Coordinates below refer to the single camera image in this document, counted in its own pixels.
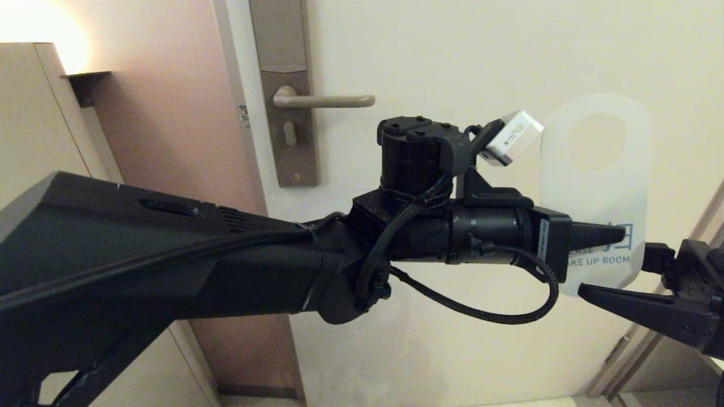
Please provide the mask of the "blue do-not-disturb door hanger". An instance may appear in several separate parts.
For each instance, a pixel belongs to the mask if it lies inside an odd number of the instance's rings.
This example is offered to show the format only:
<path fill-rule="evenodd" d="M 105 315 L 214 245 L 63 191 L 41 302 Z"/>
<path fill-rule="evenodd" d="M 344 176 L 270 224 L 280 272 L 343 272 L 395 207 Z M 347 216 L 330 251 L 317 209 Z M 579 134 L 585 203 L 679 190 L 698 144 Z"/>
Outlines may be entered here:
<path fill-rule="evenodd" d="M 575 158 L 602 157 L 603 149 L 571 152 L 571 132 L 582 120 L 604 114 L 621 122 L 623 151 L 605 169 L 583 170 Z M 624 228 L 617 243 L 573 250 L 564 259 L 568 276 L 561 293 L 576 297 L 581 284 L 625 288 L 643 265 L 647 231 L 652 124 L 645 108 L 615 94 L 594 94 L 559 108 L 541 135 L 541 206 L 568 214 L 574 221 Z"/>

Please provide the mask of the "cream door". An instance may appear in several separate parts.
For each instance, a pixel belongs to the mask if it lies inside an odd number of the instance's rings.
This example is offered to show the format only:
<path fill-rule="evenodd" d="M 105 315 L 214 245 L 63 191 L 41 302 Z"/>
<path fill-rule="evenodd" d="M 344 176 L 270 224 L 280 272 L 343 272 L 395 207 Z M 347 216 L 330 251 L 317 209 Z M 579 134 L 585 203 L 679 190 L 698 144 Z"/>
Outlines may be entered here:
<path fill-rule="evenodd" d="M 280 188 L 248 0 L 227 0 L 269 215 L 349 211 L 373 190 L 382 119 L 464 128 L 516 109 L 546 121 L 592 94 L 639 103 L 653 126 L 647 240 L 673 248 L 724 179 L 724 0 L 308 0 L 313 94 L 372 94 L 316 109 L 321 184 Z M 354 322 L 291 318 L 312 407 L 503 404 L 582 391 L 630 324 L 563 296 L 540 321 L 486 323 L 391 278 Z"/>

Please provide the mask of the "brown door lock plate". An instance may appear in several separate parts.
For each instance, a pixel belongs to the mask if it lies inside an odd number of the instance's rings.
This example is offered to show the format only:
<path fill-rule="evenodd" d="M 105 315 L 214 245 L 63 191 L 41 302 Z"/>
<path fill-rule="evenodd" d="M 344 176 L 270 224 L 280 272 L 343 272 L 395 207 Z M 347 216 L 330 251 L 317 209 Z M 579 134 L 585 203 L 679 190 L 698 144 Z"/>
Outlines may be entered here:
<path fill-rule="evenodd" d="M 270 141 L 281 188 L 319 184 L 311 110 L 279 107 L 273 101 L 283 86 L 290 86 L 300 96 L 311 95 L 305 6 L 305 0 L 250 0 Z"/>

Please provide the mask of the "beige cabinet panel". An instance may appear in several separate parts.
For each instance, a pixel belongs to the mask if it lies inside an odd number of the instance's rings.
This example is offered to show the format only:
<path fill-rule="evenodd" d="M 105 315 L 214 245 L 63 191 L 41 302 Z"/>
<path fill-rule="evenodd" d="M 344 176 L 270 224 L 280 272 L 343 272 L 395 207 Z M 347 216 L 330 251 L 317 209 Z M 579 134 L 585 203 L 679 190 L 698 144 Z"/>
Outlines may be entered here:
<path fill-rule="evenodd" d="M 0 43 L 0 210 L 51 172 L 123 183 L 98 117 L 50 43 Z M 221 407 L 188 322 L 174 322 L 90 407 Z"/>

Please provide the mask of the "dark wall lamp bracket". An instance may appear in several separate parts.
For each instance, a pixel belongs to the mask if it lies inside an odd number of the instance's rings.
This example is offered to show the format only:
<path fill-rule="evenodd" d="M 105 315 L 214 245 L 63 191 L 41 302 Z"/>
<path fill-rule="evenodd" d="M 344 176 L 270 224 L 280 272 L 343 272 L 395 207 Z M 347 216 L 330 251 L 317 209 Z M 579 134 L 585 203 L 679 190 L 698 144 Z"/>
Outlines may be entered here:
<path fill-rule="evenodd" d="M 93 90 L 104 78 L 111 75 L 111 71 L 98 71 L 65 75 L 70 83 L 72 92 L 81 109 L 94 105 Z"/>

